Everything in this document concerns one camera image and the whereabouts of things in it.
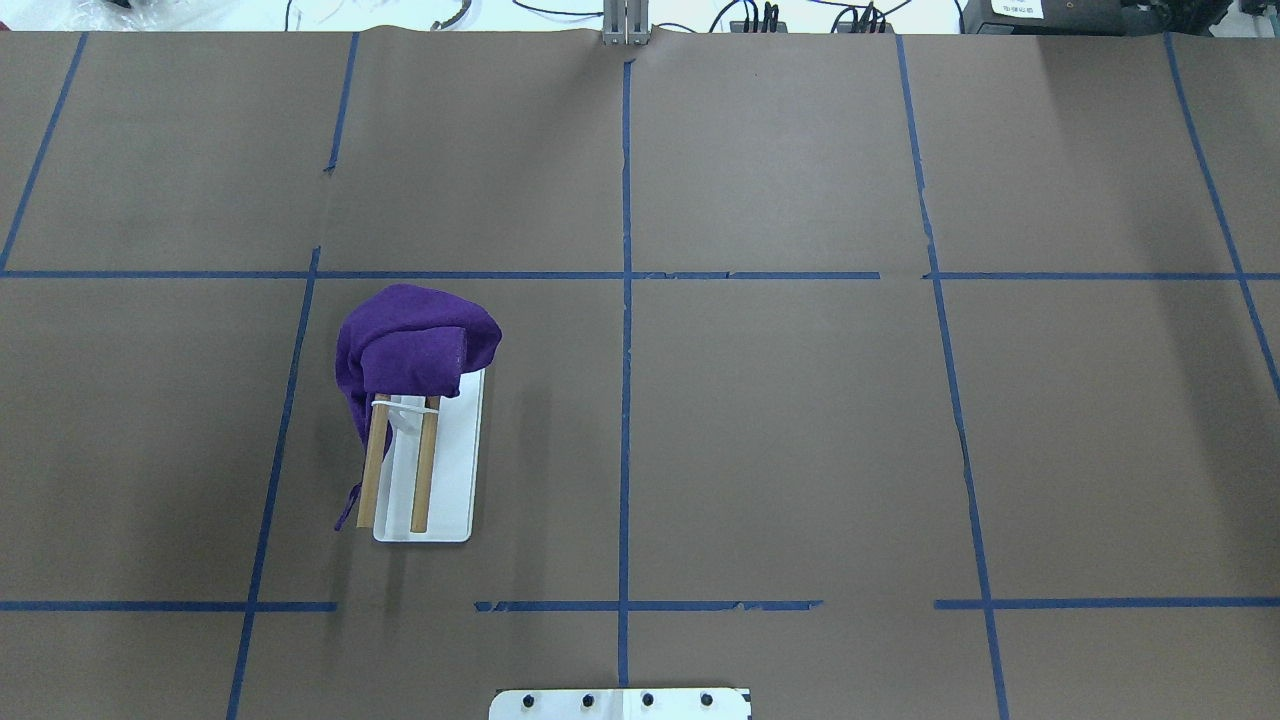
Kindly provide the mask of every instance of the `white label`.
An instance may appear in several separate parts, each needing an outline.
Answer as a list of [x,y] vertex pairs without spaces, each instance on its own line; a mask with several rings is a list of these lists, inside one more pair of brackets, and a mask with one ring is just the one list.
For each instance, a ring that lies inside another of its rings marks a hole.
[[1000,15],[1011,18],[1044,19],[1044,6],[1041,0],[991,0],[991,9]]

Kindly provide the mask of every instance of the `wooden stick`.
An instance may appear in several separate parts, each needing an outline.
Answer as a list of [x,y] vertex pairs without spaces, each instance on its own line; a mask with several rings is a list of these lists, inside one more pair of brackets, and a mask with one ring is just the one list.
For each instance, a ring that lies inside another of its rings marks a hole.
[[[388,401],[389,395],[375,395],[374,400]],[[383,474],[383,454],[387,452],[387,406],[374,405],[369,420],[369,448],[365,451],[365,479],[360,486],[360,511],[356,514],[357,528],[374,527],[374,510],[378,507],[378,479]]]
[[[428,397],[426,406],[440,409],[439,397]],[[431,471],[435,469],[435,430],[440,416],[435,413],[422,415],[422,445],[417,447],[417,484],[413,487],[413,515],[410,518],[411,533],[426,532],[426,515],[431,502]]]

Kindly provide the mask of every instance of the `purple cloth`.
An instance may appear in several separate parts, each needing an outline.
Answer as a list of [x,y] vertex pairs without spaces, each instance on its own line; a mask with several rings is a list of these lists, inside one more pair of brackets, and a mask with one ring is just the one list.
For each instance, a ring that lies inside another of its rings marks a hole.
[[458,396],[458,379],[493,363],[498,323],[475,302],[393,284],[356,307],[338,333],[334,374],[360,441],[369,443],[376,393]]

